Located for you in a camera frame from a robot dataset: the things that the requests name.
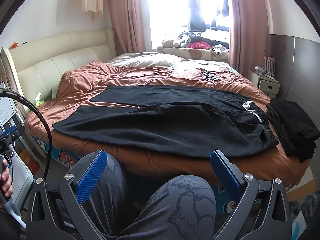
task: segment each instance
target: orange bedsheet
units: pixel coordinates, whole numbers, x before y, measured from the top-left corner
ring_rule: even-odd
[[[42,104],[39,110],[52,129],[53,145],[57,149],[83,155],[103,149],[116,157],[125,169],[137,174],[160,179],[169,179],[181,174],[193,174],[205,178],[212,185],[218,185],[219,181],[209,160],[85,141],[63,135],[52,128],[53,123],[67,118],[79,106],[125,106],[89,101],[109,85],[176,85],[215,88],[251,97],[261,109],[266,110],[269,98],[246,78],[231,71],[214,73],[220,79],[210,82],[202,78],[200,69],[118,67],[104,64],[101,61],[92,61],[81,68],[65,72],[58,87],[57,98]],[[28,116],[26,129],[29,134],[48,141],[43,125],[33,113]],[[235,163],[243,173],[251,173],[257,179],[272,180],[277,177],[286,184],[298,184],[310,164],[310,160],[300,163],[295,157],[287,157],[281,144],[262,154],[230,161]]]

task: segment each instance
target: hand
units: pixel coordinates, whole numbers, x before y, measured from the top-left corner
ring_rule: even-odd
[[[9,173],[9,168],[7,167],[7,160],[3,159],[3,168],[4,171],[1,174],[1,181],[2,181],[2,189],[6,197],[9,197],[13,193],[12,185],[11,185],[11,176]]]

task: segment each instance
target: bed headboard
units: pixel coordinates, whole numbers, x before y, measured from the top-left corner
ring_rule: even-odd
[[[57,34],[14,49],[2,48],[0,53],[11,89],[33,104],[39,92],[40,100],[51,98],[52,88],[60,82],[65,71],[79,68],[91,60],[107,62],[115,57],[112,29]]]

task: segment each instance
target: metal screw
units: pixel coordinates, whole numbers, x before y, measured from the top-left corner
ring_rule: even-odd
[[[281,184],[281,179],[275,178],[275,183]]]
[[[42,183],[43,182],[43,179],[42,178],[38,178],[37,180],[36,180],[36,184],[40,184],[40,183]]]
[[[245,177],[247,180],[253,180],[253,175],[250,174],[250,173],[246,173],[246,174],[244,175],[244,177]]]
[[[69,180],[69,179],[72,179],[73,175],[70,174],[70,173],[67,173],[66,175],[64,175],[64,179],[65,180]]]

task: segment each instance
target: pant leg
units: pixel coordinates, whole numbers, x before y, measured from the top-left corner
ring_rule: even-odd
[[[71,170],[86,163],[93,154],[88,154],[76,163]],[[89,200],[82,203],[92,222],[106,239],[115,239],[123,228],[136,218],[128,191],[128,184],[120,163],[108,155],[107,166]]]
[[[215,212],[215,197],[204,179],[178,176],[154,193],[119,240],[210,240]]]

